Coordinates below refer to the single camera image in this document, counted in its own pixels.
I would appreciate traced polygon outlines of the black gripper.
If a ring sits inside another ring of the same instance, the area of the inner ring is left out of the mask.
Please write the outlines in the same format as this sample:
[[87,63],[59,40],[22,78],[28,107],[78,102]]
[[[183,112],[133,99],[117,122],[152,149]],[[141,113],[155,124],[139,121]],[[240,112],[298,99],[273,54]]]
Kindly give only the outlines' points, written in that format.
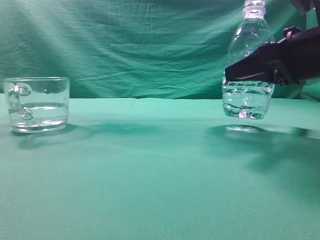
[[298,85],[320,76],[320,28],[285,28],[283,38],[259,46],[225,68],[228,82],[261,81]]

